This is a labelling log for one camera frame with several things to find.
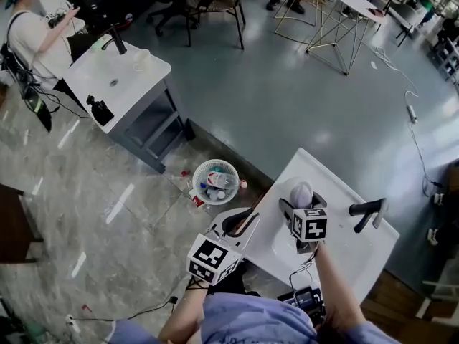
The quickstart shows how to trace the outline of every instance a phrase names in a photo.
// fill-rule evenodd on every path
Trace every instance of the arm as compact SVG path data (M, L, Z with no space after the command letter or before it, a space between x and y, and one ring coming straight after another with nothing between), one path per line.
M70 21L72 20L72 18L75 15L77 15L79 10L80 10L80 8L69 10L66 13L64 19L57 26L55 26L54 28L52 28L52 29L50 29L48 31L46 37L44 38L43 43L40 45L40 47L38 49L39 53L46 52L52 46L52 44L55 42L55 40L58 37L60 37L62 31L65 29L67 24L69 24Z
M332 326L338 331L345 332L364 323L366 320L359 303L336 271L323 242L318 243L316 266L323 301Z
M209 283L203 281L200 281L199 285L209 287ZM206 298L207 289L197 289L199 288L197 284L193 284L190 288L195 289L185 292L158 335L158 339L163 343L170 340L173 344L185 344L196 332L198 320L204 315L202 304Z
M435 0L428 0L434 7L437 6L437 2Z

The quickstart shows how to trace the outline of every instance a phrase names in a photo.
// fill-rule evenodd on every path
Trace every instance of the cup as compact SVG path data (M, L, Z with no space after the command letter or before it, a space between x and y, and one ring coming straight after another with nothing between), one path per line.
M153 62L151 61L150 52L147 49L141 49L134 55L134 70L137 72L146 71L151 68Z

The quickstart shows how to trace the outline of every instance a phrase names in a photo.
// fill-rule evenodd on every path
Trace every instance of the wooden cabinet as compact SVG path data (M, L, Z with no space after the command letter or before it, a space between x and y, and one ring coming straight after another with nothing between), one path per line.
M36 262L27 259L31 242L43 242L30 229L19 197L22 191L0 184L0 264Z

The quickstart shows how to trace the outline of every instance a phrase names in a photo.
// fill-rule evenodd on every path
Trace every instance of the white sink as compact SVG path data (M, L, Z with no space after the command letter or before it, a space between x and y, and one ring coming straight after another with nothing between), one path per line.
M107 125L97 123L106 133L171 71L171 65L153 55L150 67L142 72L135 71L134 55L140 49L127 42L124 45L127 52L123 55L118 53L114 42L105 51L89 49L64 75L65 82L90 115L90 106L86 103L88 95L94 96L96 101L103 100L114 114Z
M310 256L296 253L295 239L290 236L278 206L279 198L289 200L294 177L309 182L328 203L326 246L341 276L361 302L384 268L399 234L385 220L378 229L369 221L356 234L354 226L361 216L350 216L348 210L350 205L365 201L302 148L256 207L255 213L260 213L261 220L244 249L245 258L290 285L289 276ZM320 287L315 264L308 272L311 276L307 272L292 276L294 288Z

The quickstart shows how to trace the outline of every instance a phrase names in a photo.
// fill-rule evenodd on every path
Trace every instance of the black faucet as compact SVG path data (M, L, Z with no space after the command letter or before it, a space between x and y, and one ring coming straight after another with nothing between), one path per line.
M354 227L356 233L360 233L366 226L373 213L378 213L373 220L373 227L378 228L381 224L382 217L386 214L389 208L389 202L387 199L380 199L376 201L370 201L363 204L354 204L349 207L349 214L352 216L364 215L361 221Z
M106 50L110 43L115 42L115 45L116 45L116 48L118 49L118 52L120 52L120 54L125 54L128 50L126 49L126 46L124 45L123 40L121 39L121 37L120 37L118 31L116 30L115 26L112 26L108 30L108 33L110 34L112 39L102 46L102 50Z

